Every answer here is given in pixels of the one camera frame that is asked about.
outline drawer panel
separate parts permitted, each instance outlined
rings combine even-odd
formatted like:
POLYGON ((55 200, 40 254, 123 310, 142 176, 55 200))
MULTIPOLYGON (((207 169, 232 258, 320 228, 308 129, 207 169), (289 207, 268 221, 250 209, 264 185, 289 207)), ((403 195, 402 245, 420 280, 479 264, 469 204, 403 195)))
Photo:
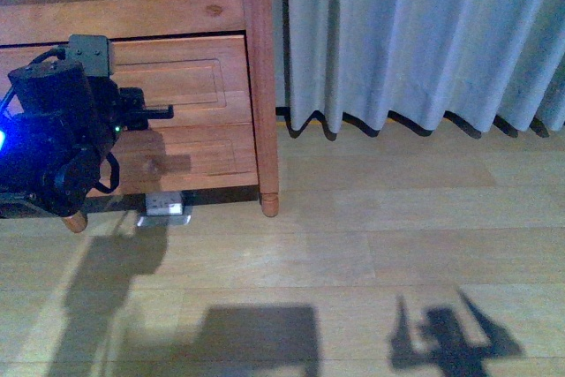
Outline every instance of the drawer panel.
POLYGON ((245 29, 243 0, 0 0, 0 45, 245 29))
MULTIPOLYGON (((252 122, 242 35, 114 43, 112 79, 120 87, 143 89, 148 107, 175 105, 171 120, 152 128, 252 122)), ((7 73, 28 64, 48 47, 0 50, 0 93, 7 73)), ((12 113, 20 111, 17 102, 12 113)))
MULTIPOLYGON (((116 194, 258 184, 250 124, 124 132, 112 153, 121 168, 116 194)), ((105 162, 106 185, 109 173, 105 162)))

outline power outlet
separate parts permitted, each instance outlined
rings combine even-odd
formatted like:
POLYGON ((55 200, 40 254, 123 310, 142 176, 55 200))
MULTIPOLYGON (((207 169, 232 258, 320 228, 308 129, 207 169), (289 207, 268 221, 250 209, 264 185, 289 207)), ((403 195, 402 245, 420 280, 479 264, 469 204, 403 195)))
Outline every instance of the power outlet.
POLYGON ((181 192, 156 192, 145 195, 147 215, 182 215, 183 197, 181 192))

